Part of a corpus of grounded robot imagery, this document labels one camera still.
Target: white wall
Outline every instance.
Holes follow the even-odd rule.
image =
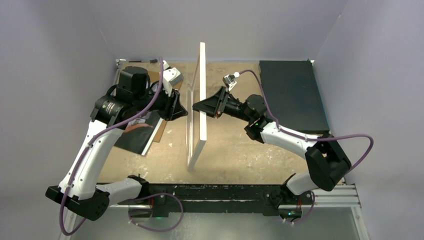
[[[117,58],[315,59],[347,0],[89,0]]]
[[[350,0],[314,63],[335,135],[375,146],[348,176],[373,240],[424,236],[424,2]],[[367,140],[340,143],[352,161]]]
[[[64,177],[114,59],[84,0],[0,3],[0,239],[56,239]]]

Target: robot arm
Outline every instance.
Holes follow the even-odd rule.
[[[96,101],[85,140],[72,167],[59,185],[50,186],[47,189],[46,197],[60,204],[65,189],[70,187],[65,206],[72,212],[94,221],[106,211],[108,206],[140,196],[143,185],[147,182],[137,176],[129,176],[120,182],[97,185],[109,152],[124,132],[125,125],[98,137],[85,154],[73,184],[68,186],[68,182],[71,172],[92,137],[136,115],[149,104],[156,91],[160,91],[158,98],[149,111],[157,111],[166,121],[187,116],[188,112],[180,103],[180,93],[173,89],[183,80],[183,76],[178,69],[169,67],[165,61],[164,65],[167,67],[163,74],[162,89],[157,89],[156,82],[150,84],[150,77],[144,68],[129,66],[120,72],[119,83],[112,86],[105,96]]]
[[[292,175],[282,186],[282,190],[289,196],[298,196],[318,188],[331,191],[349,171],[351,162],[336,141],[307,141],[321,137],[283,126],[279,127],[289,133],[303,136],[304,139],[279,131],[276,123],[268,118],[262,96],[252,94],[245,102],[240,102],[230,94],[230,89],[236,84],[234,76],[227,75],[223,81],[226,87],[222,86],[213,96],[193,104],[193,110],[205,112],[212,118],[228,114],[244,120],[248,122],[244,130],[250,139],[281,147],[305,159],[308,171]]]

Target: gray wall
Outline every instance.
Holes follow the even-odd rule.
[[[89,0],[119,58],[305,60],[317,53],[347,0]]]
[[[373,240],[424,236],[424,2],[350,0],[314,63],[335,135],[375,147],[355,182]],[[345,140],[355,161],[368,141]]]
[[[0,239],[56,239],[44,197],[71,167],[114,59],[83,0],[0,3]]]

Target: floor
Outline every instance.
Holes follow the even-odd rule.
[[[194,76],[194,62],[170,62],[184,75],[184,81]],[[131,63],[149,71],[159,71],[159,65]],[[206,97],[223,85],[224,75],[251,69],[259,75],[255,63],[208,63],[206,66]],[[249,73],[237,79],[231,93],[244,101],[251,94],[261,94]],[[187,109],[187,86],[180,89],[181,103]],[[207,119],[207,142],[194,167],[187,171],[186,119],[167,123],[161,141],[153,142],[146,156],[114,147],[100,173],[98,182],[110,183],[138,175],[150,183],[189,184],[281,184],[293,173],[307,171],[306,162],[282,148],[250,140],[244,131],[246,122],[222,115]]]

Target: white board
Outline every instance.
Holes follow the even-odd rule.
[[[197,64],[192,81],[187,81],[186,146],[187,169],[191,171],[207,140],[206,113],[193,111],[193,104],[206,98],[206,46],[200,43]]]

